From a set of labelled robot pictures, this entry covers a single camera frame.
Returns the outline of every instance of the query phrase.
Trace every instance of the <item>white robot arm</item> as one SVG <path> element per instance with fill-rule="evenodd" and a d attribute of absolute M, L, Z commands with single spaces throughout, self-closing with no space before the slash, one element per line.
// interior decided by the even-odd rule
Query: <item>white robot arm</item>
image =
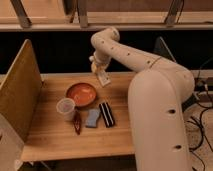
<path fill-rule="evenodd" d="M 194 90 L 191 72 L 161 56 L 118 43 L 105 29 L 91 38 L 92 67 L 113 58 L 137 72 L 128 90 L 128 109 L 138 171 L 191 171 L 181 103 Z"/>

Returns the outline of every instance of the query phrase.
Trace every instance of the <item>red object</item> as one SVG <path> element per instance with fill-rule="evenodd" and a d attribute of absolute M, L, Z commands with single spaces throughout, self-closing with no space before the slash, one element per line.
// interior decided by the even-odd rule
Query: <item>red object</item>
<path fill-rule="evenodd" d="M 75 132 L 80 135 L 81 133 L 81 116 L 78 112 L 76 112 L 74 119 L 73 119 L 73 124 L 75 128 Z"/>
<path fill-rule="evenodd" d="M 91 84 L 77 83 L 67 90 L 66 97 L 73 99 L 76 107 L 84 107 L 95 100 L 96 90 Z"/>

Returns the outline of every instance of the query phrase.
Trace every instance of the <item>floor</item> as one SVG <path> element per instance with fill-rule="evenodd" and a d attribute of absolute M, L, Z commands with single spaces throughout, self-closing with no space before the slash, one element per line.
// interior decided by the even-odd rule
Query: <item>floor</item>
<path fill-rule="evenodd" d="M 54 171 L 136 171 L 134 156 L 56 162 Z"/>

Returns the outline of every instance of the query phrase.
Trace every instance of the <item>cable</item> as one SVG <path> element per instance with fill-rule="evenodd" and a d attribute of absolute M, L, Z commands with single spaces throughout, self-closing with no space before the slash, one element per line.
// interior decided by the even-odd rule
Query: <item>cable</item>
<path fill-rule="evenodd" d="M 195 153 L 195 152 L 193 152 L 193 151 L 190 151 L 198 160 L 200 160 L 200 162 L 202 163 L 202 165 L 203 165 L 203 171 L 205 171 L 206 170 L 206 165 L 205 165 L 205 163 L 204 163 L 204 161 Z"/>
<path fill-rule="evenodd" d="M 213 109 L 212 107 L 211 108 L 205 108 L 201 111 L 200 113 L 200 116 L 199 116 L 199 122 L 200 122 L 200 125 L 203 127 L 203 115 L 205 114 L 206 111 L 210 110 L 210 109 Z"/>
<path fill-rule="evenodd" d="M 192 122 L 192 121 L 187 121 L 188 123 L 191 123 L 195 126 L 197 126 L 199 128 L 199 131 L 200 131 L 200 135 L 201 135 L 201 138 L 200 138 L 200 141 L 199 143 L 195 146 L 195 147 L 189 147 L 189 151 L 195 151 L 197 150 L 198 148 L 200 148 L 203 144 L 203 141 L 204 141 L 204 132 L 203 132 L 203 128 L 200 126 L 200 124 L 196 123 L 196 122 Z"/>
<path fill-rule="evenodd" d="M 206 139 L 206 142 L 207 142 L 208 145 L 209 145 L 210 150 L 213 152 L 212 145 L 210 144 L 209 139 L 207 138 L 206 134 L 204 134 L 204 137 L 205 137 L 205 139 Z"/>
<path fill-rule="evenodd" d="M 198 171 L 197 169 L 195 169 L 194 167 L 192 167 L 193 171 Z"/>
<path fill-rule="evenodd" d="M 195 85 L 197 85 L 197 83 L 198 83 L 198 81 L 199 81 L 200 74 L 201 74 L 201 69 L 202 69 L 206 64 L 208 64 L 211 60 L 213 60 L 213 57 L 207 59 L 202 65 L 200 65 L 199 70 L 198 70 L 198 74 L 197 74 L 197 81 L 196 81 L 196 84 L 195 84 Z"/>
<path fill-rule="evenodd" d="M 213 108 L 213 99 L 212 99 L 211 95 L 209 94 L 208 84 L 207 84 L 205 81 L 201 81 L 201 83 L 203 84 L 203 86 L 204 86 L 204 91 L 206 92 L 206 95 L 207 95 L 207 97 L 209 98 L 209 101 L 211 102 L 211 106 L 204 106 L 204 105 L 200 104 L 199 101 L 196 101 L 196 103 L 197 103 L 200 107 L 202 107 L 202 108 L 211 109 L 211 108 Z"/>

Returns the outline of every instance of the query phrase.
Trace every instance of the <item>cup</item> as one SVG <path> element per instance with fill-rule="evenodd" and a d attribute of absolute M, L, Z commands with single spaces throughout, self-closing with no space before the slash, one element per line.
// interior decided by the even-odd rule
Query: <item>cup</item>
<path fill-rule="evenodd" d="M 70 98 L 63 98 L 57 103 L 56 110 L 64 116 L 65 121 L 72 121 L 76 113 L 75 101 Z"/>

